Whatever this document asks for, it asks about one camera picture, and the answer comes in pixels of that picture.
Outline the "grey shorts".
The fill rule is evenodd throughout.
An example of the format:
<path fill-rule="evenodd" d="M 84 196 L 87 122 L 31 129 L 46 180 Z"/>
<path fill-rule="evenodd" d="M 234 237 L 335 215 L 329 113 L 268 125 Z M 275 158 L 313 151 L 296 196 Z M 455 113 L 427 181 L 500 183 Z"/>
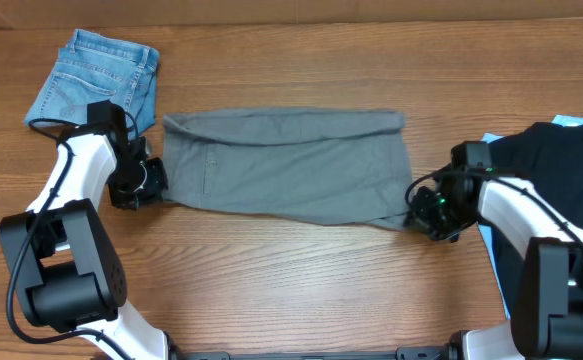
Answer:
<path fill-rule="evenodd" d="M 247 108 L 163 118 L 167 200 L 400 230 L 412 172 L 395 110 Z"/>

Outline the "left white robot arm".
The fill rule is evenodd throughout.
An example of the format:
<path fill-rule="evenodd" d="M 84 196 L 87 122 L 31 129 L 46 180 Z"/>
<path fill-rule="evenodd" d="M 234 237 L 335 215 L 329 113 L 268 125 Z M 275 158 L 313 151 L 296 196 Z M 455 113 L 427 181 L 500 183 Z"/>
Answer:
<path fill-rule="evenodd" d="M 121 260 L 100 220 L 102 193 L 121 192 L 118 208 L 152 202 L 166 183 L 146 141 L 112 133 L 66 131 L 40 195 L 0 222 L 10 273 L 5 312 L 29 344 L 84 338 L 111 359 L 174 359 L 169 335 L 127 297 Z"/>

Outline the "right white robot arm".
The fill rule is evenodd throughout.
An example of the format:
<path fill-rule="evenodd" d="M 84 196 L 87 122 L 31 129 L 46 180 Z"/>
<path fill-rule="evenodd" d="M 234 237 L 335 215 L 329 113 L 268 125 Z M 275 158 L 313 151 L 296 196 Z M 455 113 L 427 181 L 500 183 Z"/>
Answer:
<path fill-rule="evenodd" d="M 440 169 L 406 190 L 406 224 L 447 240 L 475 223 L 497 228 L 522 258 L 504 323 L 455 335 L 448 359 L 583 359 L 583 230 L 531 182 L 491 168 Z"/>

